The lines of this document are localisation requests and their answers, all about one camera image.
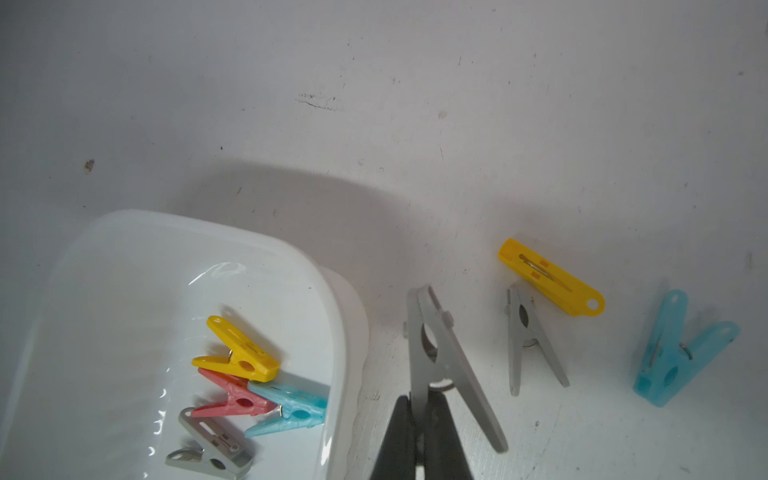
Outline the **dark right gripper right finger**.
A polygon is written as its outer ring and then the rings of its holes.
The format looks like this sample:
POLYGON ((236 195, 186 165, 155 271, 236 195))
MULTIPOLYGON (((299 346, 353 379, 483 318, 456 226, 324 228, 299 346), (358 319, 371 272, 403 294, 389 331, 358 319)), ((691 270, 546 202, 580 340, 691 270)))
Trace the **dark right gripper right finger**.
POLYGON ((473 476, 447 399, 430 391, 424 424, 423 466, 427 480, 472 480, 473 476))

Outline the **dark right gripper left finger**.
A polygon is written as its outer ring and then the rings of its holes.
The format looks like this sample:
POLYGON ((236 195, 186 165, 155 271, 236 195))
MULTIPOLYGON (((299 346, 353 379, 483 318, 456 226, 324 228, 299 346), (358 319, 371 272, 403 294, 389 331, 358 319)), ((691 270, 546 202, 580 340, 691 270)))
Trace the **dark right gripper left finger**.
POLYGON ((370 479, 414 480, 416 461, 416 426, 410 399, 403 395, 395 403, 370 479))

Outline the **red clothespin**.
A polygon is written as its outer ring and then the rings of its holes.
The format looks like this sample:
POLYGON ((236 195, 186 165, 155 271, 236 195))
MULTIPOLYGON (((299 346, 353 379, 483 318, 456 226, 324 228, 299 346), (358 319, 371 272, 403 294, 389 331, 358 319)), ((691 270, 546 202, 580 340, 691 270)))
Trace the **red clothespin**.
POLYGON ((194 418, 211 418, 226 416, 259 416, 268 414, 279 408, 266 398, 248 389, 248 380, 241 377, 199 368, 198 372, 227 393, 227 399, 222 402, 194 408, 190 413, 194 418))

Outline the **teal clothespin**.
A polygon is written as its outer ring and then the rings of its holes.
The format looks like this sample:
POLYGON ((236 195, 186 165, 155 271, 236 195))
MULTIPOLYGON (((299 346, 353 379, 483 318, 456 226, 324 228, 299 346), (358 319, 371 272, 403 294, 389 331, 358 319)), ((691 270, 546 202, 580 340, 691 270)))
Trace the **teal clothespin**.
POLYGON ((246 429, 246 438, 281 433, 301 428, 313 428, 325 423, 330 386, 308 379, 293 381, 249 381, 248 390, 277 407, 265 414, 265 419, 246 429))
POLYGON ((663 407, 741 334, 734 322, 718 322, 696 338, 682 341, 689 299, 682 290, 669 291, 656 321, 633 385, 634 392, 663 407))

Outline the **yellow clothespin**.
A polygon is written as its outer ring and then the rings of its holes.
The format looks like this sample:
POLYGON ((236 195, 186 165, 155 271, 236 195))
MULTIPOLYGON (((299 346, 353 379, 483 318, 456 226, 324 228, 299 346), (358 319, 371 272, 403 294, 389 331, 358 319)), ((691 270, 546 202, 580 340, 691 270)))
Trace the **yellow clothespin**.
POLYGON ((503 243, 498 258, 570 316, 594 317, 605 309, 599 291, 513 238, 503 243))
POLYGON ((196 357, 191 362, 194 367, 261 383, 277 377, 280 363, 227 319, 210 316, 206 325, 228 347, 229 355, 196 357))

